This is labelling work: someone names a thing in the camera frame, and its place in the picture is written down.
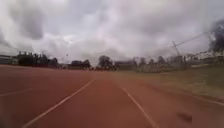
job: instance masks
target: green grass field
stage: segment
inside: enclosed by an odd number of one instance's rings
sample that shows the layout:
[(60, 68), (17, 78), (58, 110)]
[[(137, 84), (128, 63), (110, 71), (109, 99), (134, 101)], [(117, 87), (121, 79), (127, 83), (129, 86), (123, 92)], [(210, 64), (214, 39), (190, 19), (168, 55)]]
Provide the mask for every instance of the green grass field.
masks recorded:
[(224, 66), (166, 73), (129, 73), (161, 86), (224, 100)]

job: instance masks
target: running track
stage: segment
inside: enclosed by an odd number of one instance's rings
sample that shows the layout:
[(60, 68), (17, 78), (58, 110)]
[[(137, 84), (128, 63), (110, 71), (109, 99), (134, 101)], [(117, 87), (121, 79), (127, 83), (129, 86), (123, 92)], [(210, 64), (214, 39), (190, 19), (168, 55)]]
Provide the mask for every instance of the running track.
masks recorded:
[(224, 106), (119, 73), (0, 66), (0, 128), (224, 128)]

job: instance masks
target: gray cloudy sky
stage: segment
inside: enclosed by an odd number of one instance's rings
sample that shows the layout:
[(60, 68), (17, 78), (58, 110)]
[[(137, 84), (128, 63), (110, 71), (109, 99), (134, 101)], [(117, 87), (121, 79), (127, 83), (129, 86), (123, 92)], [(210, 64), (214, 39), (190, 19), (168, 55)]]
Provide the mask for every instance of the gray cloudy sky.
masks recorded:
[[(223, 0), (1, 0), (0, 53), (45, 52), (61, 61), (152, 56), (224, 17)], [(200, 37), (181, 52), (208, 48)], [(157, 54), (174, 54), (170, 49)]]

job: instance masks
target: distant building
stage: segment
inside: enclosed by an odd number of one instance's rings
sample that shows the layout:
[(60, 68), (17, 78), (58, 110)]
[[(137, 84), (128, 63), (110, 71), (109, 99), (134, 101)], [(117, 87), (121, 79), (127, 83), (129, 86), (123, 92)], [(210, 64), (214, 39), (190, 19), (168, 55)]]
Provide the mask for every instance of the distant building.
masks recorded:
[(13, 56), (0, 55), (0, 64), (17, 64), (18, 60)]

